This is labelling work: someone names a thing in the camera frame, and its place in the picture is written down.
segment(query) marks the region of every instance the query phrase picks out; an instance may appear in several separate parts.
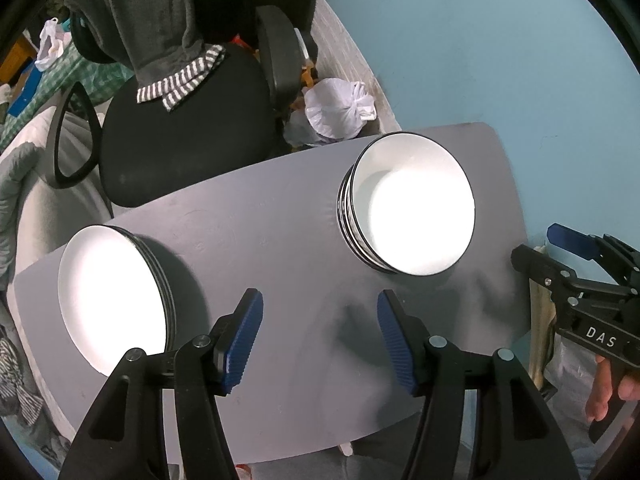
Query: green checkered fabric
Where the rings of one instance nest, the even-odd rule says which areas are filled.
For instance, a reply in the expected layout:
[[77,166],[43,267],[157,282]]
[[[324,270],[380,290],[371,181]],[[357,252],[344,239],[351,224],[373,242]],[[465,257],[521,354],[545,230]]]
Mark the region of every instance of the green checkered fabric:
[[65,91],[79,81],[91,102],[99,105],[111,99],[132,76],[133,72],[119,63],[97,64],[86,60],[73,42],[69,43],[64,54],[42,74],[38,90],[26,108],[17,117],[7,116],[0,137],[0,153],[58,90]]

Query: gray table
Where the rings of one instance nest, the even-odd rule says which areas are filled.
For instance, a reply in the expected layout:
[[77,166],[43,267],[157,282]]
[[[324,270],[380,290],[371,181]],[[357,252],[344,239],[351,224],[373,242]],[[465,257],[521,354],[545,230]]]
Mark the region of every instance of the gray table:
[[[524,221],[498,137],[480,123],[424,133],[457,158],[476,199],[468,250],[436,276],[376,272],[342,239],[338,186],[371,139],[268,160],[112,221],[141,235],[164,267],[174,292],[178,344],[208,332],[247,287],[263,293],[264,322],[242,383],[218,401],[236,463],[335,446],[420,409],[390,368],[376,321],[383,288],[395,289],[431,333],[465,350],[489,354],[528,330],[527,283],[509,260],[526,240]],[[106,378],[84,360],[62,321],[56,285],[62,251],[14,283],[42,379],[77,429]],[[164,393],[164,410],[168,460],[180,463],[172,392]]]

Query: chair armrest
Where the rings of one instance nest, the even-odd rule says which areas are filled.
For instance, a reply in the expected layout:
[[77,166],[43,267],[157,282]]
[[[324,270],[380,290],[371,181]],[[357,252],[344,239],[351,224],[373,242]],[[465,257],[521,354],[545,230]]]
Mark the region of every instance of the chair armrest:
[[[82,110],[88,118],[89,128],[91,130],[92,147],[89,159],[74,174],[66,176],[60,170],[60,130],[65,119],[66,109],[71,101],[71,97],[76,95],[81,104]],[[49,133],[47,135],[47,143],[44,149],[40,163],[36,168],[36,172],[40,177],[53,189],[66,189],[82,182],[85,177],[98,164],[100,159],[100,142],[102,140],[102,127],[91,104],[91,99],[82,86],[82,83],[76,82],[71,88],[65,91],[60,97],[60,102],[56,107],[56,112],[51,120]]]
[[256,9],[260,63],[269,83],[271,105],[286,110],[300,91],[303,68],[300,44],[293,25],[278,7]]

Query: finger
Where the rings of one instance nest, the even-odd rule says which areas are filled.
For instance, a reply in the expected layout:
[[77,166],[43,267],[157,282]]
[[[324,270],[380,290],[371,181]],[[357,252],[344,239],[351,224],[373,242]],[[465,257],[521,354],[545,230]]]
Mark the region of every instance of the finger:
[[622,400],[640,400],[640,378],[637,373],[622,378],[618,387],[618,396]]
[[603,359],[596,368],[591,395],[584,409],[588,421],[602,420],[607,415],[607,403],[612,393],[611,366],[607,359]]

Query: striped cuff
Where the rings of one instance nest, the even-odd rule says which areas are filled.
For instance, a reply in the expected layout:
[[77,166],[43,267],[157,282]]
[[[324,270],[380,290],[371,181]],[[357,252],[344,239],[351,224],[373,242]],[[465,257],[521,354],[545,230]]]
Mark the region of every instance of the striped cuff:
[[169,112],[193,92],[223,59],[225,48],[222,45],[207,45],[204,54],[191,61],[180,72],[138,88],[136,100],[140,104],[161,97],[164,108]]

